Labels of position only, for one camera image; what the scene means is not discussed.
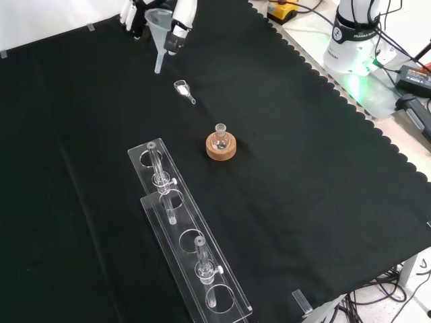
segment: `black cable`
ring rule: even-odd
[[[358,21],[356,20],[356,17],[355,17],[355,9],[353,6],[353,0],[352,0],[352,16],[353,16],[353,23],[355,23],[355,29],[356,29],[356,31],[358,31],[358,30],[360,30],[360,27],[359,27]]]
[[[314,12],[315,14],[317,14],[318,16],[320,16],[322,19],[324,19],[328,24],[330,24],[331,26],[334,26],[334,24],[332,23],[331,20],[329,20],[328,18],[326,18],[324,15],[322,15],[320,12],[317,12],[316,10],[314,10],[313,8],[310,7],[306,7],[305,5],[300,5],[299,3],[295,3],[295,2],[290,2],[290,1],[269,1],[269,2],[274,2],[274,3],[279,3],[279,4],[284,4],[284,3],[288,3],[290,5],[297,5],[298,7],[304,8],[304,9],[308,9],[312,12]]]
[[[408,301],[406,301],[403,306],[401,306],[401,308],[399,309],[398,313],[395,315],[395,317],[392,319],[391,323],[394,323],[394,321],[397,319],[398,315],[401,313],[401,311],[403,310],[403,308],[409,303],[409,301],[411,301],[413,299],[413,297],[415,296],[416,292],[418,291],[418,289],[427,281],[430,280],[431,277],[431,271],[427,271],[426,273],[419,273],[416,274],[417,276],[424,276],[424,275],[428,275],[428,278],[419,286],[416,287],[415,291],[413,292],[413,295],[409,298]]]
[[[317,3],[313,8],[311,8],[312,10],[298,11],[298,13],[309,13],[309,12],[312,12],[313,10],[316,10],[317,7],[322,4],[322,2],[323,2],[323,0],[320,0],[319,3]]]
[[[421,62],[419,62],[417,59],[415,59],[414,57],[412,57],[408,52],[405,51],[404,48],[402,48],[401,46],[399,46],[397,44],[397,42],[395,42],[391,37],[389,37],[388,35],[386,35],[381,29],[376,28],[375,29],[377,34],[380,33],[381,38],[387,42],[388,44],[390,44],[393,48],[397,49],[399,52],[403,53],[405,56],[409,57],[412,61],[414,61],[415,63],[421,65],[425,70],[427,70],[429,73],[431,73],[431,69],[429,69],[427,66],[425,66],[424,64],[422,64]]]
[[[365,287],[369,287],[369,286],[375,286],[375,285],[379,285],[380,288],[382,289],[383,293],[386,294],[384,297],[380,298],[380,299],[376,299],[374,301],[369,301],[366,303],[359,303],[356,300],[352,301],[354,303],[356,303],[356,305],[358,306],[366,306],[366,305],[371,305],[371,304],[375,304],[378,303],[380,301],[383,301],[385,299],[392,299],[393,301],[396,301],[398,303],[403,303],[407,300],[407,294],[405,292],[405,290],[402,288],[402,286],[400,286],[399,284],[399,271],[391,269],[390,271],[386,272],[384,274],[386,277],[378,277],[375,279],[375,282],[370,282],[368,284],[365,284],[362,288]],[[392,292],[388,292],[385,287],[383,286],[383,284],[387,284],[387,285],[393,285],[394,289],[392,290]],[[403,294],[403,298],[402,299],[397,299],[395,297],[393,297],[393,295],[395,294],[395,292],[397,290],[400,290]]]
[[[400,0],[400,6],[399,6],[398,9],[393,10],[393,11],[389,11],[389,12],[386,12],[386,13],[382,13],[381,15],[389,15],[390,13],[394,13],[394,12],[400,11],[401,9],[403,9],[403,0]]]
[[[335,306],[334,314],[332,314],[332,318],[329,321],[329,323],[334,323],[335,319],[337,318],[338,309],[339,309],[339,306]]]
[[[391,8],[391,2],[392,2],[392,0],[389,0],[389,2],[388,2],[388,10],[386,10],[385,24],[384,24],[384,26],[385,26],[385,30],[386,30],[386,21],[387,21],[387,19],[388,19],[388,12],[389,12],[389,8]]]

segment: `clear acrylic rack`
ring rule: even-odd
[[[253,310],[161,139],[129,150],[141,204],[194,322],[247,322]]]

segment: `black tablecloth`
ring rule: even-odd
[[[190,321],[127,155],[159,137],[251,322],[295,322],[296,289],[316,307],[431,245],[425,176],[245,0],[200,0],[161,75],[154,44],[95,26],[0,61],[0,321]],[[218,122],[224,163],[205,154]]]

